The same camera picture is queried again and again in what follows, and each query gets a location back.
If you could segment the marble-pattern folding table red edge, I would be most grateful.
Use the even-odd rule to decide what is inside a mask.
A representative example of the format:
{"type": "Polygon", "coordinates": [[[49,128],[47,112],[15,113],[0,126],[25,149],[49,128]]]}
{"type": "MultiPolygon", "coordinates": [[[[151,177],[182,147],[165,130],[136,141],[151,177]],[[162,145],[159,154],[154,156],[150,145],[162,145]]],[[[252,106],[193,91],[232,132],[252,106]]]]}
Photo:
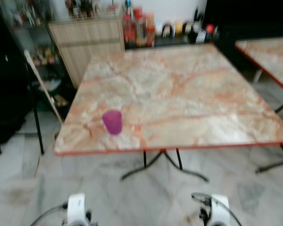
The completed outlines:
{"type": "MultiPolygon", "coordinates": [[[[283,37],[240,40],[236,41],[234,46],[258,67],[256,81],[258,76],[264,73],[283,88],[283,37]]],[[[283,105],[275,112],[282,110],[283,105]]]]}
{"type": "Polygon", "coordinates": [[[283,120],[212,44],[94,56],[54,146],[57,156],[279,145],[283,120]],[[102,115],[122,113],[111,135],[102,115]]]}

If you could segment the purple plastic cup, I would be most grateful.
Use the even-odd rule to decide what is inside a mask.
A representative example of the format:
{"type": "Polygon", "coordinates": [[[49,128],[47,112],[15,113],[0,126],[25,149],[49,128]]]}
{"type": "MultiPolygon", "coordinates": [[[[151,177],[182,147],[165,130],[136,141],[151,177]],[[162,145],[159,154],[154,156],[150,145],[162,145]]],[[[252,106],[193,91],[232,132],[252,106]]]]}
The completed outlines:
{"type": "Polygon", "coordinates": [[[111,135],[118,135],[122,131],[122,113],[119,110],[109,110],[102,115],[103,125],[111,135]]]}

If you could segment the red-lidded jar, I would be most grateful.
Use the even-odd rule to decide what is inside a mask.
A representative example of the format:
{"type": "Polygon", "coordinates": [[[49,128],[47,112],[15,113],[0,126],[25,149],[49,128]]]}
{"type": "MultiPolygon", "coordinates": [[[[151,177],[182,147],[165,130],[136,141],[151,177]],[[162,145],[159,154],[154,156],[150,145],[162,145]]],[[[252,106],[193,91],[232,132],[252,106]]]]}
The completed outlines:
{"type": "Polygon", "coordinates": [[[205,42],[211,42],[213,39],[215,26],[213,24],[207,24],[205,30],[206,30],[205,42]]]}

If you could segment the small yellow jar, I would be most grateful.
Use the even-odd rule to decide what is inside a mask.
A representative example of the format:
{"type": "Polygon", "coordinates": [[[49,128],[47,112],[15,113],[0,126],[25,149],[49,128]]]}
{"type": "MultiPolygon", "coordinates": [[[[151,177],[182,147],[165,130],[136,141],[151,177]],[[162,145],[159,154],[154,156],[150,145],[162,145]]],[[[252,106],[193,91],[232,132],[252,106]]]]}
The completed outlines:
{"type": "Polygon", "coordinates": [[[183,33],[183,26],[182,22],[175,22],[174,23],[174,36],[181,36],[183,33]]]}

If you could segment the orange sauce bottle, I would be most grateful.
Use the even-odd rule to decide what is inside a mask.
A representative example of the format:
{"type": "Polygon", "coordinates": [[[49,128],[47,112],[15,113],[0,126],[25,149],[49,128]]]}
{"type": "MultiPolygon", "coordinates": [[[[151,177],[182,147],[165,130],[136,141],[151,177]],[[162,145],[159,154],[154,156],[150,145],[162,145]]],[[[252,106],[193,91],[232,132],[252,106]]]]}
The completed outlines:
{"type": "Polygon", "coordinates": [[[146,45],[148,47],[152,47],[155,41],[155,20],[154,20],[154,13],[146,13],[144,15],[146,19],[146,45]]]}

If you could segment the black metal shelf rack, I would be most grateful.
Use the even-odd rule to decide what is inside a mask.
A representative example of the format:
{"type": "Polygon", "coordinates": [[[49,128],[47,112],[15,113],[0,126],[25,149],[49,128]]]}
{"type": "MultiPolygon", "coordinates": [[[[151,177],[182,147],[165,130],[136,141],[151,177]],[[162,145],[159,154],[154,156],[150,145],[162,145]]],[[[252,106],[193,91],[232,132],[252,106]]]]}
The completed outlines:
{"type": "MultiPolygon", "coordinates": [[[[60,116],[65,119],[75,96],[75,88],[50,34],[49,22],[53,18],[51,0],[0,0],[0,22],[7,26],[19,52],[30,52],[60,116]]],[[[36,135],[41,153],[44,153],[40,117],[44,113],[53,115],[54,112],[32,69],[28,64],[26,66],[29,70],[28,93],[33,105],[26,118],[34,123],[36,131],[28,133],[20,130],[19,134],[36,135]]]]}

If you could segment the large red-capped sauce bottle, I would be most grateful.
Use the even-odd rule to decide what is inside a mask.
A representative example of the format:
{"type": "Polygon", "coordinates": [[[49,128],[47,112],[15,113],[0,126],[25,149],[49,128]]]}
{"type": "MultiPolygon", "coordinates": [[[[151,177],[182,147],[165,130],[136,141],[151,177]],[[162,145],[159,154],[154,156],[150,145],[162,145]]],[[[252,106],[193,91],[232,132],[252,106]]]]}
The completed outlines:
{"type": "Polygon", "coordinates": [[[145,17],[141,7],[132,8],[132,17],[134,24],[134,34],[135,34],[135,45],[137,47],[146,46],[146,34],[145,34],[145,17]]]}

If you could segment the blue-capped dark sauce bottle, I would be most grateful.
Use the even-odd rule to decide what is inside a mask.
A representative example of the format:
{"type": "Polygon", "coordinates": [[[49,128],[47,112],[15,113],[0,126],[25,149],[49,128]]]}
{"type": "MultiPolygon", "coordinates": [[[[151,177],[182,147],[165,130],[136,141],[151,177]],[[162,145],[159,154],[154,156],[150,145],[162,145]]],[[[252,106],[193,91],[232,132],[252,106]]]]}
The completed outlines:
{"type": "Polygon", "coordinates": [[[124,0],[124,42],[125,47],[132,47],[135,44],[134,24],[132,20],[131,0],[124,0]]]}

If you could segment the light wooden cabinet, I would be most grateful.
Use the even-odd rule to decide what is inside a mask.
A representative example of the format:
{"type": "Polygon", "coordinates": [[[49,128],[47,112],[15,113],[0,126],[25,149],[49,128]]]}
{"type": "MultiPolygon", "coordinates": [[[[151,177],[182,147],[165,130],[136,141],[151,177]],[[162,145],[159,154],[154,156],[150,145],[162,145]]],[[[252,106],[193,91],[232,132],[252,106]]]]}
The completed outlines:
{"type": "Polygon", "coordinates": [[[125,50],[123,24],[117,17],[51,22],[49,30],[75,88],[93,56],[125,50]]]}

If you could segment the pale wooden stick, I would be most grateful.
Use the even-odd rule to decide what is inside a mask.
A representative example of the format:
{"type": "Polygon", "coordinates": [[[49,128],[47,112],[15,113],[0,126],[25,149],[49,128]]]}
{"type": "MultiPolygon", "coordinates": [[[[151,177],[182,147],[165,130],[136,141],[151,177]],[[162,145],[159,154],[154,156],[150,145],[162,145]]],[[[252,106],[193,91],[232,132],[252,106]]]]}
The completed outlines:
{"type": "Polygon", "coordinates": [[[30,56],[30,52],[27,50],[24,50],[24,56],[27,60],[28,65],[30,66],[30,68],[32,69],[34,75],[36,76],[40,87],[42,88],[45,97],[47,98],[49,105],[51,106],[54,114],[57,116],[58,121],[60,123],[60,125],[62,126],[64,124],[64,119],[62,119],[62,117],[60,116],[57,107],[55,106],[55,101],[53,99],[53,97],[50,96],[49,91],[47,89],[47,87],[45,86],[45,82],[43,81],[42,77],[40,76],[40,74],[38,73],[38,70],[36,69],[36,66],[34,66],[32,57],[30,56]]]}

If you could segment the black furniture piece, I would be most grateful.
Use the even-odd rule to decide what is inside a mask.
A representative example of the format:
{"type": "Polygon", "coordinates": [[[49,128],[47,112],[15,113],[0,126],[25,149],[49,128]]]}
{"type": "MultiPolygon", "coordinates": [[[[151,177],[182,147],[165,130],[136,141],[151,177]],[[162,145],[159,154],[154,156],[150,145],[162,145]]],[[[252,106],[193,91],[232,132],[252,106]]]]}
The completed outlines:
{"type": "Polygon", "coordinates": [[[21,129],[30,111],[29,78],[23,58],[0,49],[0,145],[21,129]]]}

